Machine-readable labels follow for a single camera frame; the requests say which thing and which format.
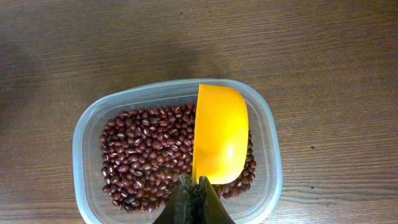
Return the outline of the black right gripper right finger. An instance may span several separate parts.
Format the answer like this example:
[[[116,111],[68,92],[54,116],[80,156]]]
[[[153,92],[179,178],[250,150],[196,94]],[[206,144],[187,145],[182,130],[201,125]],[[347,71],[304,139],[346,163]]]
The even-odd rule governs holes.
[[[235,224],[207,177],[201,176],[194,190],[194,223]]]

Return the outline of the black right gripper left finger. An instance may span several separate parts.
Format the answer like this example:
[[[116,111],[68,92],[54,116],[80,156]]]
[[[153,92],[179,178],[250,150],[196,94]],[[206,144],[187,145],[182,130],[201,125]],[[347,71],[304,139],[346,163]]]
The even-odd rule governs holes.
[[[169,201],[165,204],[162,213],[156,218],[153,224],[192,224],[195,196],[195,188],[192,185],[191,177],[180,175],[178,185],[170,195]]]

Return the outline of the yellow measuring scoop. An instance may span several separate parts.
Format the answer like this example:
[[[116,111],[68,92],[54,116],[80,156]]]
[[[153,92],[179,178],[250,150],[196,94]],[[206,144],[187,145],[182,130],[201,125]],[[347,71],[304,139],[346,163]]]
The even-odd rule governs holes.
[[[246,162],[248,109],[229,87],[199,85],[193,143],[192,182],[205,176],[211,184],[238,178]]]

